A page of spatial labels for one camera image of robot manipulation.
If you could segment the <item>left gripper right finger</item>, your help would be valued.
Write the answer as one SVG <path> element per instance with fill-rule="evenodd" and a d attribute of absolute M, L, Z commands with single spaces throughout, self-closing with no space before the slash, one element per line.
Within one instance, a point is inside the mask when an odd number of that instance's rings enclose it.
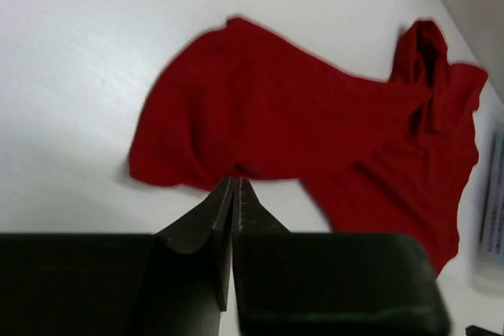
<path fill-rule="evenodd" d="M 277 234 L 289 230 L 259 201 L 247 179 L 237 179 L 232 200 L 234 234 Z"/>

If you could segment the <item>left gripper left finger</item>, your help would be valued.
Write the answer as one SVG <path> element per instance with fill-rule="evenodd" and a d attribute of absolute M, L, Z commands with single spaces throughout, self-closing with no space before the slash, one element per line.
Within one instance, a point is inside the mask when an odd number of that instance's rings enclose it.
<path fill-rule="evenodd" d="M 218 308 L 228 307 L 231 262 L 232 178 L 222 179 L 192 210 L 155 235 L 161 249 L 177 262 L 169 272 L 206 280 Z"/>

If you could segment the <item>red t shirt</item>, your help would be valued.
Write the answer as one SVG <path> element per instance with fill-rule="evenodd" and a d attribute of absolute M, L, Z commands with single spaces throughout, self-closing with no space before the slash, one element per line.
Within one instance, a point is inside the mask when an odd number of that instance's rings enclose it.
<path fill-rule="evenodd" d="M 335 231 L 415 238 L 436 272 L 458 253 L 487 73 L 451 63 L 437 25 L 398 39 L 391 76 L 349 75 L 241 17 L 190 42 L 139 116 L 132 178 L 212 190 L 297 179 Z"/>

